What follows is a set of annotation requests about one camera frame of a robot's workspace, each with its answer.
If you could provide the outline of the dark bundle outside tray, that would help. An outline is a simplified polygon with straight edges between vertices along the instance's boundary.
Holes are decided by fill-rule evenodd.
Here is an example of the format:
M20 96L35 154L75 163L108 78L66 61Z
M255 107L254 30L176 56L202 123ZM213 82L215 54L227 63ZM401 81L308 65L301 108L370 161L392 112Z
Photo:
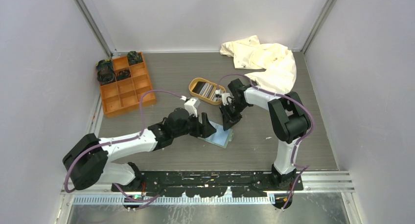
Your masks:
M107 60L100 60L96 66L95 66L97 71L100 71L101 69L113 69L113 62L111 59L107 59Z

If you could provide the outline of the green card holder wallet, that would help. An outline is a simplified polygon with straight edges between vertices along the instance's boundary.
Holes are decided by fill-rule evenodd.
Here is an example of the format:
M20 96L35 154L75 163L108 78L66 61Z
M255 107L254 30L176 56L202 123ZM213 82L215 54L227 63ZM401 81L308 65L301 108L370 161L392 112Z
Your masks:
M216 133L212 134L208 138L199 138L207 143L226 148L228 143L233 139L233 129L223 130L223 126L210 121L210 124L216 129Z

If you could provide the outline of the dark bundle top compartment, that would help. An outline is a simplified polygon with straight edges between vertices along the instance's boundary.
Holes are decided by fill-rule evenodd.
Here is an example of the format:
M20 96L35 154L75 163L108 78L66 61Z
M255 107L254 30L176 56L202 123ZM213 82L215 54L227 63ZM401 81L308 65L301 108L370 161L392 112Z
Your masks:
M130 51L126 56L130 66L143 62L143 58L140 52Z

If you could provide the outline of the orange compartment organizer tray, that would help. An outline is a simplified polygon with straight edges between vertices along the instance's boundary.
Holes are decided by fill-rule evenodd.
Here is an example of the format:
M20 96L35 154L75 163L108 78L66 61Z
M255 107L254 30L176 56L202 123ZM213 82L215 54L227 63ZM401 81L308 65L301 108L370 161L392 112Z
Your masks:
M103 113L113 118L157 103L143 53L143 62L130 66L127 56L112 58L113 69L97 71Z

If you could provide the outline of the tan oval card tray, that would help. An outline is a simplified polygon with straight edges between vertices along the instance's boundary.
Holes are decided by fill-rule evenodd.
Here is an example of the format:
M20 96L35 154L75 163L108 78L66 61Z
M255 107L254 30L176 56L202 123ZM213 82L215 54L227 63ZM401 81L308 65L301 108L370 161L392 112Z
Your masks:
M197 97L214 106L222 103L220 95L226 92L223 86L217 87L216 83L200 77L193 79L188 89L193 97Z

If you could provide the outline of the stack of credit cards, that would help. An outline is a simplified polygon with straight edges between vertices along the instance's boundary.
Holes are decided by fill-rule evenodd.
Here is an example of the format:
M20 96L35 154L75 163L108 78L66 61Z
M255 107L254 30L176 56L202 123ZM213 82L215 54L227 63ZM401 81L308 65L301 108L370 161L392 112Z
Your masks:
M217 90L217 87L214 84L204 81L197 81L196 85L192 87L190 90L192 93L195 93L203 98L216 101L215 91Z

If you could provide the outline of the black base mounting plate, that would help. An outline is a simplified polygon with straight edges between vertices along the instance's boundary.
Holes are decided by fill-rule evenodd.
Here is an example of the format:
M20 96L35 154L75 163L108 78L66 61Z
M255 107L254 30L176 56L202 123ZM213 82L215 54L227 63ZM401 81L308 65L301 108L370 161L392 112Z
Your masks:
M152 197L223 197L230 190L233 198L264 197L269 192L303 190L302 181L277 183L269 171L144 171L124 192Z

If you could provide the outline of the cream crumpled cloth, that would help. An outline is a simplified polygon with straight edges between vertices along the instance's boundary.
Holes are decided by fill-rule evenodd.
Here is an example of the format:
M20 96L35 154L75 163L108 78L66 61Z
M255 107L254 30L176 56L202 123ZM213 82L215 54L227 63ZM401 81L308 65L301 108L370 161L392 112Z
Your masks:
M293 52L279 43L262 44L256 35L221 44L220 54L233 58L236 69L272 93L287 94L295 84L297 67Z

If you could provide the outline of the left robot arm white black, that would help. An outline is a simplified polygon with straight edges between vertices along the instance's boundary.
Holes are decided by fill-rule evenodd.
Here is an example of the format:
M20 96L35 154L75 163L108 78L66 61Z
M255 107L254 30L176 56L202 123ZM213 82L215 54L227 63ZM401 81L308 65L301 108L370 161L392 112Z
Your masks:
M143 184L138 167L132 162L116 164L114 160L161 150L183 135L208 138L216 132L205 112L197 116L184 108L176 108L161 122L135 134L114 138L86 134L62 159L67 170L64 189L68 193L84 190L109 176L107 182L137 191Z

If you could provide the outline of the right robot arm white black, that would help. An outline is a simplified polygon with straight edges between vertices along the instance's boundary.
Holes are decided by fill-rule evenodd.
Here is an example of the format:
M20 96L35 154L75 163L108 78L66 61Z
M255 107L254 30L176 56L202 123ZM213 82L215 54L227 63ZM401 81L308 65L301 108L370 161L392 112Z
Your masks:
M224 130L242 119L242 111L258 106L269 112L273 131L278 138L277 157L271 167L273 187L284 190L296 177L295 163L300 142L311 132L313 122L296 92L272 93L255 85L244 85L240 79L231 81L230 92L215 92L221 98L219 107Z

